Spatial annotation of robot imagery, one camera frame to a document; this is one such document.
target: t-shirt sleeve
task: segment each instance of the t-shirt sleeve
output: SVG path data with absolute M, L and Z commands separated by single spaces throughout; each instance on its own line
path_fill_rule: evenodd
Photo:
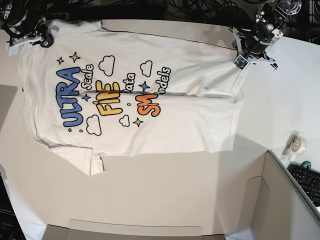
M 88 176 L 104 172 L 104 164 L 101 157 L 94 154 L 92 148 L 76 146 L 58 146 L 49 150 L 80 169 Z

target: table surface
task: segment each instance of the table surface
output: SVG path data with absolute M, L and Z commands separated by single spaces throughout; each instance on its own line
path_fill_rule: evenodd
M 226 27 L 199 23 L 108 20 L 104 26 L 228 48 L 233 42 Z M 24 93 L 16 74 L 19 57 L 8 57 L 7 40 L 0 31 L 0 85 L 16 86 L 17 92 L 0 128 L 0 170 L 5 171 L 5 184 L 23 225 L 68 227 L 70 219 L 77 219 L 200 226 L 203 235 L 234 233 L 247 181 L 262 175 L 268 149 L 288 164 L 281 152 L 293 130 L 308 141 L 306 152 L 295 160 L 309 160 L 320 170 L 318 45 L 284 37 L 268 48 L 279 65 L 277 71 L 266 64 L 250 67 L 241 88 L 244 106 L 234 151 L 108 157 L 104 174 L 88 177 L 29 135 L 23 118 Z

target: tape roll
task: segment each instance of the tape roll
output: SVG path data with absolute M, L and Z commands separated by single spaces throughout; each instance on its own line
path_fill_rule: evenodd
M 291 150 L 295 154 L 303 154 L 304 151 L 306 150 L 307 147 L 307 142 L 304 138 L 298 136 L 295 140 L 295 142 L 292 143 L 291 145 Z

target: blue star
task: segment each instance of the blue star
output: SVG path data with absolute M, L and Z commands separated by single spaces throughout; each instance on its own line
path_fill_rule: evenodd
M 88 102 L 88 100 L 89 100 L 90 98 L 91 98 L 91 97 L 90 97 L 90 96 L 88 96 L 87 94 L 85 94 L 85 96 L 84 96 L 84 97 L 82 97 L 82 99 L 86 100 L 87 102 Z
M 146 84 L 146 81 L 144 81 L 143 84 L 139 85 L 140 87 L 142 87 L 143 91 L 145 91 L 146 89 L 149 89 L 150 87 Z

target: yellow star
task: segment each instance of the yellow star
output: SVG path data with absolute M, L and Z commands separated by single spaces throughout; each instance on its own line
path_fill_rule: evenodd
M 73 56 L 69 56 L 69 58 L 72 58 L 72 59 L 73 59 L 73 62 L 75 63 L 76 60 L 77 60 L 77 59 L 80 59 L 81 57 L 78 57 L 78 56 L 77 56 L 77 52 L 75 51 L 74 54 L 73 54 Z
M 62 57 L 60 57 L 59 60 L 57 60 L 59 62 L 59 65 L 62 64 L 64 61 L 62 60 Z
M 143 123 L 143 121 L 140 121 L 139 118 L 136 118 L 136 121 L 134 121 L 133 123 L 137 124 L 138 127 L 140 127 L 140 124 Z

